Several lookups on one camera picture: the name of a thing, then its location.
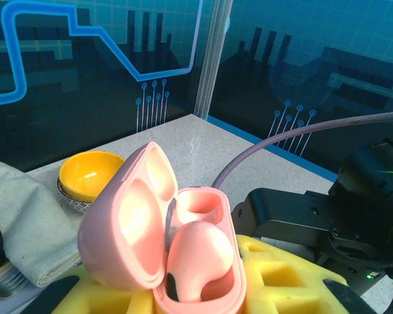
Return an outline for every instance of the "marble countertop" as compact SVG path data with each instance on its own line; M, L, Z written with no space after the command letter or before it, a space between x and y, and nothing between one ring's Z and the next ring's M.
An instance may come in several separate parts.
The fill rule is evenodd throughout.
M252 144L194 115L162 124L119 139L94 150L114 152L127 158L137 148L157 142L166 153L179 188L211 186L218 173L240 152ZM75 226L82 216L59 193L56 180L64 160L30 171L29 174L49 187ZM231 209L244 201L250 191L265 187L304 194L306 190L327 193L332 182L307 171L267 150L261 150L240 164L221 185ZM382 279L363 298L378 313L389 305L393 282Z

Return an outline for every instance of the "earbud case lid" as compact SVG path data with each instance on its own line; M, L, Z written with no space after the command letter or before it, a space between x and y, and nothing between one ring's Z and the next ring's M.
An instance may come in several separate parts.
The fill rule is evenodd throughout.
M158 287L165 276L166 214L178 182L155 142L136 150L86 212L78 233L83 264L101 284Z

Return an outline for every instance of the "blue neon line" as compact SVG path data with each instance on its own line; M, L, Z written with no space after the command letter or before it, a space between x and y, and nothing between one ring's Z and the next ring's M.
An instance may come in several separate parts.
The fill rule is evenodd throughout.
M280 126L281 126L281 123L282 123L282 119L284 118L284 116L286 114L286 111L287 111L287 106L285 107L284 112L282 113L282 116L281 116L281 119L280 119L280 123L278 123L278 126L276 127L275 135L278 133L278 130L280 129Z
M145 88L143 88L143 105L141 106L141 130L143 130L144 125L144 104L145 104Z
M272 132L272 129L274 128L275 121L276 121L276 116L275 116L275 118L274 118L274 122L273 122L272 125L271 125L271 128L269 129L268 137L271 136L271 132Z
M294 143L295 138L296 138L296 136L293 137L293 140L291 141L290 147L288 147L288 151L291 150L291 147L293 146L293 143Z
M157 99L155 126L157 126L157 113L158 113L158 111L159 111L159 100Z
M306 146L307 146L307 143L309 142L310 136L312 136L311 133L309 133L309 137L307 137L306 143L304 143L304 147L303 147L303 149L301 150L300 157L301 157L301 155L303 154L304 150L306 149Z
M292 130L292 129L293 129L293 127L294 127L294 124L295 124L295 121L297 120L297 117L299 116L299 113L300 113L300 112L297 110L297 113L295 114L294 121L293 121L293 124L291 125L291 128L290 128L290 130ZM286 139L286 141L284 142L284 146L283 146L282 148L285 148L285 147L286 147L286 145L287 145L287 141L288 141L288 139Z
M155 110L155 87L153 87L153 103L151 104L151 127L153 127L153 113Z
M309 119L307 120L306 126L308 126L308 124L310 123L310 121L312 120L312 116L309 117ZM299 143L297 144L295 150L294 150L294 154L297 152L297 149L299 149L301 140L303 139L304 134L301 134L300 139L299 139Z
M131 61L118 47L116 42L109 36L107 31L101 26L80 26L77 23L77 7L75 5L66 5L61 3L45 3L36 1L12 1L8 2L1 11L1 25L5 36L5 42L12 68L15 89L11 92L0 94L0 105L14 103L21 100L28 90L26 74L22 61L22 53L19 47L18 35L16 32L16 17L20 14L40 14L52 16L67 16L68 30L71 36L82 37L99 37L106 46L112 51L115 57L122 63L127 71L135 78L137 82L145 80L161 79L162 77L172 77L184 75L191 72L194 64L195 50L198 39L198 31L202 14L203 0L199 1L197 21L191 51L189 66L182 69L174 69L160 72L141 74L132 65Z
M137 105L137 131L136 133L138 133L138 114L140 112L140 105Z
M249 134L248 132L242 131L238 128L236 128L235 126L232 126L226 122L223 122L221 120L218 120L212 116L208 116L207 121L215 126L218 126L219 128L228 131L236 136L239 136L242 139L245 139L248 142L251 142L252 144L257 144L260 141L262 141L260 138ZM282 148L279 148L275 145L270 145L268 147L265 148L267 151L281 157L284 158L286 160L288 160L289 162L292 162L293 164L296 164L310 172L313 172L319 176L321 176L322 178L325 178L329 181L335 182L338 178L337 174L324 169L308 160L302 159L301 157L298 157Z
M164 97L164 85L163 85L163 90L162 90L162 101L160 102L160 121L159 121L159 125L162 124L163 97Z
M282 132L285 132L286 131L286 128L287 128L287 125L288 125L288 120L286 120L286 123L284 124L284 129L282 129Z
M147 102L147 119L146 119L146 125L145 129L147 130L149 128L149 111L150 111L150 101Z
M166 97L166 102L164 103L164 118L163 123L166 123L166 111L168 109L168 97Z

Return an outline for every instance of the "yellow foam block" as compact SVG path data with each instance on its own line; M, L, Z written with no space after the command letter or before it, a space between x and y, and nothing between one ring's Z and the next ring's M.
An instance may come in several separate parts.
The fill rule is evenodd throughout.
M323 283L340 276L271 245L238 235L248 288L245 313L348 314Z
M237 236L248 282L243 314L348 314L323 284L339 275L271 245ZM93 280L84 266L69 271L79 282L53 314L156 314L151 290L120 291Z

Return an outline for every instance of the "gray cloth napkin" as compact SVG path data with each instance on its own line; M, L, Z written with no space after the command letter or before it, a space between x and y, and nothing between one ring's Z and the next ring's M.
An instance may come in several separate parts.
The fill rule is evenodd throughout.
M10 262L46 286L80 261L77 230L53 193L0 162L0 230Z

